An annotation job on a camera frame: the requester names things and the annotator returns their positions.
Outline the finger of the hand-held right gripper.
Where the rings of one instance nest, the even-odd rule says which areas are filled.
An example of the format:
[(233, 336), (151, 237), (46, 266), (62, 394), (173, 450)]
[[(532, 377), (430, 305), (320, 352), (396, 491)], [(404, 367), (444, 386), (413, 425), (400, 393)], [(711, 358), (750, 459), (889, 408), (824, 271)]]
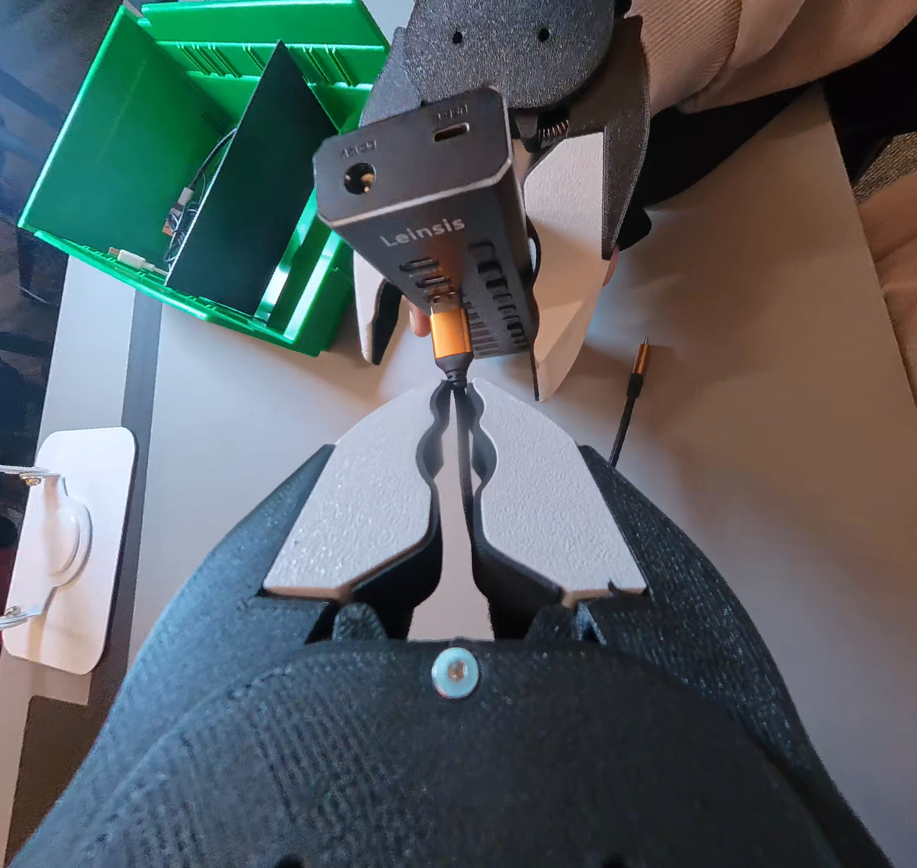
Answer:
[(399, 321), (403, 293), (366, 259), (353, 260), (353, 284), (361, 352), (379, 366)]
[(560, 142), (524, 179), (524, 206), (541, 254), (533, 285), (541, 402), (555, 396), (578, 358), (602, 291), (602, 178), (603, 136), (595, 133)]

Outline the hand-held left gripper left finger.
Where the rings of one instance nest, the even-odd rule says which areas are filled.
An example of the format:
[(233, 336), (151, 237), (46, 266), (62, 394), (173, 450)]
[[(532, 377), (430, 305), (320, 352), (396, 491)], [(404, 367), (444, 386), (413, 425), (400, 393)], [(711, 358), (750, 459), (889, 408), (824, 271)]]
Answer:
[(263, 581), (279, 597), (356, 599), (437, 531), (435, 485), (452, 388), (430, 380), (383, 404), (332, 446)]

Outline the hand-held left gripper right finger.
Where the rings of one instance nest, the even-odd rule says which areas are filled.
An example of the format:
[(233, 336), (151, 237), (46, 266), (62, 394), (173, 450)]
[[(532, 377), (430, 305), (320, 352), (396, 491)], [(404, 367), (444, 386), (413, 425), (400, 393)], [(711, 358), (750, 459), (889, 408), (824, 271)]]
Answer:
[(469, 384), (474, 544), (490, 599), (576, 605), (647, 582), (575, 440), (491, 381)]

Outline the braided usb cable orange plugs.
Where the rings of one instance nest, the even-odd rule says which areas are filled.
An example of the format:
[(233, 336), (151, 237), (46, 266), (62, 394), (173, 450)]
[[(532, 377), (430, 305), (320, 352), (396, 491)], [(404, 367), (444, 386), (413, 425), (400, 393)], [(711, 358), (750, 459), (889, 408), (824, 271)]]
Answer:
[[(427, 322), (427, 329), (432, 336), (432, 346), (437, 366), (445, 374), (455, 398), (458, 417), (459, 484), (469, 532), (473, 533), (474, 490), (471, 475), (471, 433), (474, 408), (468, 396), (468, 371), (472, 362), (473, 352), (467, 312), (461, 307), (435, 312)], [(608, 459), (608, 464), (613, 469), (618, 466), (634, 409), (644, 387), (651, 349), (648, 337), (645, 337), (638, 347), (629, 376), (625, 406)]]

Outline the black usb hub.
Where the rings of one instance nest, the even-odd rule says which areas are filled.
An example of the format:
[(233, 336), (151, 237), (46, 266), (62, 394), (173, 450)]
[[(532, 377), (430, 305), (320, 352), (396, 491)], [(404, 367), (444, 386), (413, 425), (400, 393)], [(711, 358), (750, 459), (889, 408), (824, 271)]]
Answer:
[(427, 317), (460, 308), (476, 358), (530, 353), (536, 244), (503, 97), (464, 93), (328, 139), (318, 217)]

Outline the white usb cable blue tape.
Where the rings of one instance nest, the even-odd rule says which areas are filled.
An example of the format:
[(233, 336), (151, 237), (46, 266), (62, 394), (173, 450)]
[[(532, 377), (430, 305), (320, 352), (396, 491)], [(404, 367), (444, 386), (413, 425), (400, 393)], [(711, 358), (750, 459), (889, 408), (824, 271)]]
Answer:
[(166, 269), (157, 266), (149, 260), (143, 258), (141, 255), (138, 255), (132, 251), (128, 251), (124, 248), (110, 246), (108, 249), (108, 254), (118, 262), (127, 266), (131, 266), (134, 269), (147, 271), (149, 273), (155, 273), (161, 277), (167, 276), (168, 271)]

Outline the green plastic bin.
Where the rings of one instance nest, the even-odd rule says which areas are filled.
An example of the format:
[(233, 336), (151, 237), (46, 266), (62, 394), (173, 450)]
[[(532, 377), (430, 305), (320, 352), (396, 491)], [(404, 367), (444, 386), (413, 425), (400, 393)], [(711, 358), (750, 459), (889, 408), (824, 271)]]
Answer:
[(354, 128), (389, 52), (361, 0), (229, 0), (121, 8), (19, 224), (171, 307), (299, 354), (333, 344), (352, 300), (352, 250), (315, 188), (254, 315), (181, 294), (108, 254), (169, 270), (225, 143), (283, 42), (337, 133)]

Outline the document stand with instruction sheet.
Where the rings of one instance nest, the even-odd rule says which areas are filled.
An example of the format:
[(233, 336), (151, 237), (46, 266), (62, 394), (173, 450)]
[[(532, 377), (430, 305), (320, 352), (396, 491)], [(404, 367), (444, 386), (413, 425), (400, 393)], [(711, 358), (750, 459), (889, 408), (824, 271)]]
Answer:
[(75, 676), (107, 644), (137, 443), (125, 427), (58, 431), (32, 466), (2, 466), (29, 488), (2, 615), (5, 651)]

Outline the person's beige hoodie torso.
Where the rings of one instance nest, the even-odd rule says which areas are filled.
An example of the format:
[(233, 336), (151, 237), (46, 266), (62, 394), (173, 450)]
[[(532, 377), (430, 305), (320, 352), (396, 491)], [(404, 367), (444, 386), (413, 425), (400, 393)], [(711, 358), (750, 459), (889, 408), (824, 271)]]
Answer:
[(911, 394), (916, 396), (916, 174), (871, 195), (858, 213)]

